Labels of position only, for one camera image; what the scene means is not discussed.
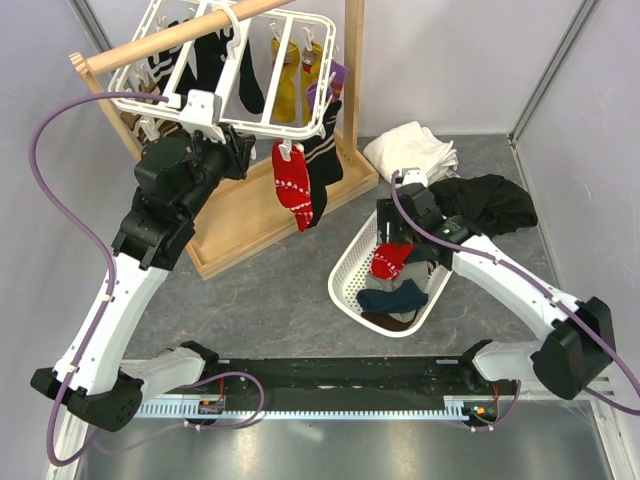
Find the red patterned Christmas sock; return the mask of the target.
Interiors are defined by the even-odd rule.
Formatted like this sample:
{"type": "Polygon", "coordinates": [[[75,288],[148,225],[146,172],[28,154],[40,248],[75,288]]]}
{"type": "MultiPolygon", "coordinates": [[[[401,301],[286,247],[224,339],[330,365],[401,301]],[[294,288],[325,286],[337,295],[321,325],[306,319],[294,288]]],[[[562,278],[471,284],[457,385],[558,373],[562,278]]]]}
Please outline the red patterned Christmas sock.
{"type": "Polygon", "coordinates": [[[405,260],[414,250],[412,244],[385,243],[374,251],[370,274],[382,280],[394,280],[403,270],[405,260]]]}

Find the white plastic clip hanger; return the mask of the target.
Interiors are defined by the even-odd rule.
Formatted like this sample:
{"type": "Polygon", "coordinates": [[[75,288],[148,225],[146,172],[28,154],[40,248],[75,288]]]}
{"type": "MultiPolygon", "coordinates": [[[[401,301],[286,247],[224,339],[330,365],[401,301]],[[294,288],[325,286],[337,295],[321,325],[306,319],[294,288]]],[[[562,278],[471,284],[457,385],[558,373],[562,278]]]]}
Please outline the white plastic clip hanger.
{"type": "MultiPolygon", "coordinates": [[[[314,135],[324,133],[323,117],[332,99],[331,81],[334,78],[334,75],[331,73],[331,62],[336,36],[336,26],[334,22],[318,14],[307,14],[276,8],[264,10],[258,13],[257,16],[282,20],[284,22],[281,44],[273,66],[261,119],[256,122],[250,122],[226,118],[224,116],[229,97],[234,88],[234,83],[240,72],[241,59],[249,40],[251,23],[254,18],[253,15],[241,18],[238,14],[233,14],[231,28],[234,30],[234,36],[228,44],[227,58],[217,88],[212,92],[222,98],[222,111],[218,125],[223,122],[229,123],[233,125],[238,132],[281,139],[287,144],[292,141],[306,140],[314,135]],[[323,46],[324,53],[320,61],[319,78],[316,83],[316,96],[312,103],[313,110],[311,120],[304,126],[290,127],[274,123],[271,120],[271,115],[288,41],[293,26],[296,23],[322,26],[325,28],[326,34],[323,46]]],[[[179,46],[182,47],[181,53],[159,100],[146,101],[141,95],[136,95],[125,90],[125,86],[130,80],[130,74],[139,66],[137,60],[127,60],[123,65],[113,71],[112,78],[108,84],[108,91],[117,95],[113,103],[119,110],[124,112],[178,122],[178,116],[186,104],[187,96],[183,97],[179,95],[175,92],[175,89],[193,50],[194,43],[193,40],[181,40],[179,42],[179,46]]]]}

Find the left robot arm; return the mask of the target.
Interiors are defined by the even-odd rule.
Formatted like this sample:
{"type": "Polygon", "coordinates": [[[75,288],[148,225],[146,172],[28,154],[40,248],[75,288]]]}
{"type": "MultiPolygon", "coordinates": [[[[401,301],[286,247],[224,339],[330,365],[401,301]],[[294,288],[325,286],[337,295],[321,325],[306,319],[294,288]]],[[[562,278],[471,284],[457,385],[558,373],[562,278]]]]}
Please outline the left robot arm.
{"type": "Polygon", "coordinates": [[[148,303],[195,234],[195,219],[224,179],[243,180],[256,138],[222,127],[223,141],[200,131],[185,142],[164,137],[147,144],[134,167],[138,186],[131,209],[108,251],[107,275],[81,330],[53,367],[38,369],[31,385],[59,399],[68,412],[108,432],[127,425],[140,406],[185,386],[208,393],[219,382],[215,352],[195,341],[136,366],[122,363],[148,303]]]}

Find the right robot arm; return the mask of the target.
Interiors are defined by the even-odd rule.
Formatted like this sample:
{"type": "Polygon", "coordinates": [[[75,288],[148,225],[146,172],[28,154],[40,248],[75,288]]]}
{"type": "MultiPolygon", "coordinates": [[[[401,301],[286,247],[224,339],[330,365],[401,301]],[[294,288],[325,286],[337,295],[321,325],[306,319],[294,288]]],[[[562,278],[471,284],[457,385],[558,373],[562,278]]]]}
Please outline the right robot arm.
{"type": "Polygon", "coordinates": [[[612,362],[611,311],[602,300],[582,301],[533,275],[460,215],[446,217],[420,183],[393,190],[376,203],[383,243],[415,247],[438,266],[475,283],[513,312],[534,334],[520,343],[481,341],[466,353],[458,381],[483,392],[493,381],[537,381],[572,400],[612,362]]]}

